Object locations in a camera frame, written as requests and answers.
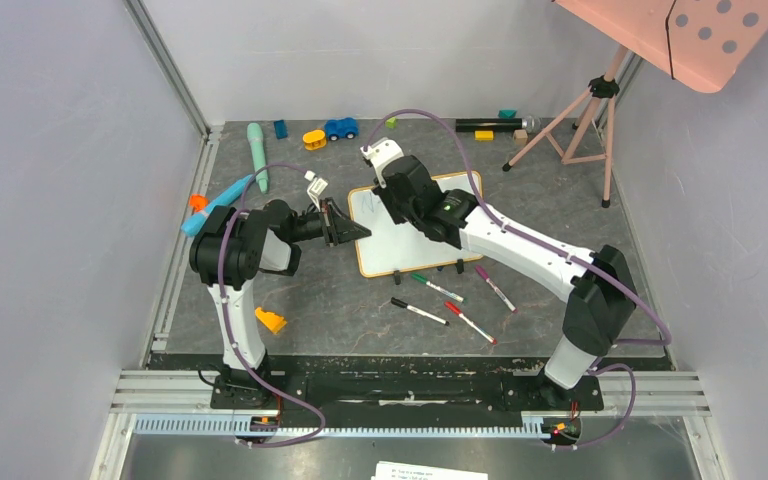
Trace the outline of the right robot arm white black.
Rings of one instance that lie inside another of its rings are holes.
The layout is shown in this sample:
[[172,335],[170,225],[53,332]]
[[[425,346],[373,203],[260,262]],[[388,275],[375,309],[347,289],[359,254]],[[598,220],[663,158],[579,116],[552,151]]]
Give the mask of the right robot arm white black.
[[578,383],[616,343],[636,305],[636,289],[622,252],[566,247],[511,222],[475,194],[442,190],[423,163],[396,153],[364,154],[375,171],[373,192],[396,224],[408,223],[428,240],[487,256],[536,281],[566,304],[562,337],[537,382],[540,400],[562,408],[578,393]]

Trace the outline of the white whiteboard wooden frame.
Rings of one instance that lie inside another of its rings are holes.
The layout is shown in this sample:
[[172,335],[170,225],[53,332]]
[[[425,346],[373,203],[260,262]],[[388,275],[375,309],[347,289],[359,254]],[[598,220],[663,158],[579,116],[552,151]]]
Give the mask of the white whiteboard wooden frame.
[[370,186],[351,190],[348,204],[351,219],[371,231],[369,237],[356,242],[359,271],[366,278],[482,258],[445,243],[432,242],[408,223],[395,224]]

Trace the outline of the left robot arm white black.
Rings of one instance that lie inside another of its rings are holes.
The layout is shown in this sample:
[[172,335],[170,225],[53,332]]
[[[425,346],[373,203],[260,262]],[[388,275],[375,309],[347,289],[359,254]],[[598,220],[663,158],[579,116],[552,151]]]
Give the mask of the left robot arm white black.
[[283,200],[240,212],[220,206],[209,214],[190,247],[190,268],[207,287],[223,335],[223,364],[244,372],[235,392],[250,407],[266,405],[274,394],[273,379],[257,369],[267,358],[258,330],[254,301],[257,275],[293,276],[300,244],[320,239],[328,246],[351,243],[371,235],[333,199],[298,212]]

